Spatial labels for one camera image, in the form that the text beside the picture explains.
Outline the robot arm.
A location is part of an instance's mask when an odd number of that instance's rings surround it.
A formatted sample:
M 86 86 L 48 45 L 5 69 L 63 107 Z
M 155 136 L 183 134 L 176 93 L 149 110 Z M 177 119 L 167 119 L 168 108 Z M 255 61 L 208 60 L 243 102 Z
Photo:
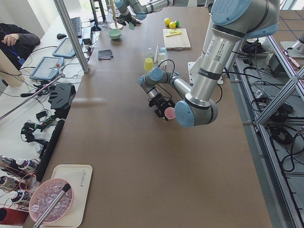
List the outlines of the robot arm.
M 138 83 L 151 101 L 162 97 L 155 87 L 170 84 L 183 100 L 175 105 L 175 118 L 183 127 L 205 125 L 218 116 L 217 104 L 210 98 L 236 43 L 244 38 L 272 35 L 278 29 L 278 0 L 216 0 L 204 41 L 204 56 L 193 85 L 178 74 L 158 67 L 139 78 Z
M 167 7 L 207 7 L 210 8 L 214 0 L 149 0 L 141 4 L 139 0 L 115 0 L 114 4 L 120 16 L 118 23 L 126 26 L 128 23 L 136 26 L 137 20 L 144 20 L 148 14 L 158 12 Z

